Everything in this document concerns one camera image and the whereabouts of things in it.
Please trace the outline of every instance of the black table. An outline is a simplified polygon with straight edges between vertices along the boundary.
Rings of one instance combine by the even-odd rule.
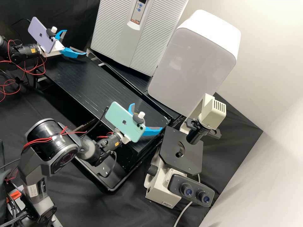
[[[227,116],[220,125],[220,140],[203,139],[201,180],[216,191],[217,198],[262,130],[219,95],[215,94],[215,98],[227,104]],[[87,113],[57,85],[43,92],[30,89],[26,92],[22,87],[20,93],[8,96],[0,104],[0,139],[4,143],[6,163],[20,157],[24,133],[37,121],[52,117],[73,129],[91,118]],[[171,210],[145,199],[143,183],[151,157],[117,191],[106,194],[72,163],[67,164],[48,181],[49,194],[58,207],[56,216],[63,226],[173,226],[188,202],[181,201]],[[19,178],[14,182],[21,184]],[[199,226],[208,211],[209,208],[192,204],[178,227]]]

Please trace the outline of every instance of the black cloth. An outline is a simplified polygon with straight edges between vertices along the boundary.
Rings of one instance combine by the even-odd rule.
[[[51,117],[70,128],[78,118],[70,103],[29,90],[8,96],[0,103],[0,139],[4,142],[5,161],[20,156],[24,134],[37,121]],[[58,111],[68,105],[65,112]],[[221,140],[204,137],[203,171],[201,180],[221,193],[262,131],[227,103],[227,117],[220,125]],[[174,209],[166,208],[145,198],[143,187],[152,155],[114,193],[104,193],[81,171],[69,163],[48,181],[49,195],[58,207],[56,216],[63,226],[173,226],[188,203],[181,201]],[[19,178],[14,179],[17,185]],[[180,219],[178,227],[199,226],[209,208],[192,204]]]
[[[13,27],[10,25],[21,18],[31,20],[37,17],[46,28],[67,29],[64,46],[84,49],[93,34],[100,0],[52,0],[52,1],[0,1],[0,35],[7,39],[20,39],[24,44],[35,43],[28,33],[28,22],[22,20]]]

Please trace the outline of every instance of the gray cable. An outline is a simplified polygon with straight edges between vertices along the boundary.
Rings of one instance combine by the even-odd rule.
[[[21,211],[16,218],[11,219],[10,221],[0,225],[0,227],[5,227],[5,226],[9,226],[11,224],[14,224],[15,222],[19,221],[20,219],[24,218],[27,215],[28,215],[27,211]]]
[[[200,174],[198,174],[198,182],[201,183],[200,181]],[[187,204],[186,207],[184,207],[184,209],[181,211],[181,213],[179,214],[179,217],[177,218],[175,224],[174,224],[174,227],[177,227],[177,224],[180,220],[180,218],[182,217],[183,213],[187,210],[187,208],[189,208],[189,206],[192,204],[193,202],[189,202],[189,204]]]

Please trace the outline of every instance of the black cable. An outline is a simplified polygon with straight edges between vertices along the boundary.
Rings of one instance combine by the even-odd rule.
[[[21,18],[20,20],[18,20],[18,21],[16,21],[15,23],[11,24],[10,27],[18,34],[18,36],[19,36],[21,42],[23,43],[20,33],[19,33],[16,29],[14,29],[14,27],[13,27],[13,25],[19,23],[19,22],[22,21],[22,20],[26,20],[29,24],[31,23],[31,21],[30,21],[29,19],[27,19],[27,18]]]
[[[8,221],[8,222],[6,222],[6,223],[0,225],[0,227],[9,226],[9,225],[11,225],[11,224],[17,222],[18,220],[24,218],[24,217],[27,216],[27,215],[28,215],[28,212],[27,212],[27,211],[21,211],[21,212],[17,215],[16,218],[14,218],[14,219],[12,219],[12,220],[10,220],[10,221]]]
[[[101,119],[103,118],[103,116],[105,115],[105,113],[107,112],[107,110],[108,110],[108,106],[104,109],[104,112],[103,112],[103,114],[102,114],[102,116],[100,117],[100,119],[96,122],[96,124],[90,129],[90,130],[88,130],[86,133],[84,133],[82,136],[81,136],[81,138],[84,138],[88,133],[90,133],[98,124],[99,124],[99,122],[101,121]]]
[[[8,165],[10,165],[10,164],[12,164],[12,163],[14,163],[14,162],[17,162],[17,161],[19,161],[20,159],[16,159],[16,160],[14,160],[14,161],[11,161],[11,162],[9,162],[8,164],[5,164],[4,166],[2,166],[2,167],[0,167],[0,169],[3,169],[3,168],[5,168],[6,166],[8,166]]]
[[[10,183],[22,194],[22,191],[13,182],[10,181]]]
[[[115,161],[114,161],[113,166],[110,168],[108,174],[107,174],[106,177],[104,177],[104,178],[109,177],[109,175],[111,174],[111,172],[114,170],[115,164],[116,164],[116,162],[117,162],[117,153],[114,152],[114,151],[112,151],[111,154],[114,154],[114,155],[115,155]]]
[[[14,219],[14,218],[16,218],[16,214],[17,214],[16,202],[15,202],[15,200],[10,196],[9,193],[7,193],[7,197],[8,197],[8,199],[9,199],[10,207],[11,207],[11,209],[12,209],[12,216],[13,216],[13,219]]]

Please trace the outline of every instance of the white appliance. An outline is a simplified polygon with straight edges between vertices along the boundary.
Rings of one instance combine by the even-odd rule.
[[[152,76],[188,0],[101,0],[91,48]]]
[[[176,112],[195,117],[205,93],[213,95],[236,64],[241,32],[197,10],[174,32],[148,93]]]

